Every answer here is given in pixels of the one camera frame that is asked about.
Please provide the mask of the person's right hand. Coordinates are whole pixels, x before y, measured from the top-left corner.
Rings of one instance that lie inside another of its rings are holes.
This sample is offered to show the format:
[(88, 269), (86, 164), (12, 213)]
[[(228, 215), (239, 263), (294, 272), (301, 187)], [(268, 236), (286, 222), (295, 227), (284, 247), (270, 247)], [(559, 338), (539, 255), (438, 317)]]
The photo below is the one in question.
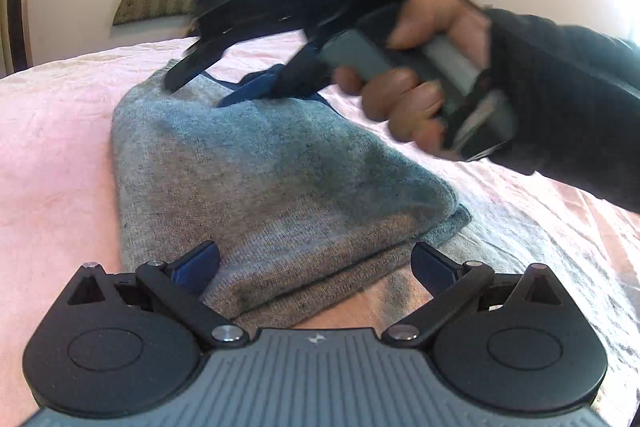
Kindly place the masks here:
[[(387, 46), (393, 50), (413, 49), (436, 35), (446, 35), (462, 55), (484, 70), (489, 63), (489, 28), (484, 12), (464, 0), (407, 0)], [(341, 66), (334, 70), (332, 80), (344, 93), (358, 95), (364, 116), (385, 122), (394, 140), (412, 142), (435, 157), (459, 158), (457, 153), (442, 148), (445, 125), (436, 114), (445, 103), (445, 95), (437, 82), (421, 82), (415, 72), (403, 67), (363, 81), (354, 70)]]

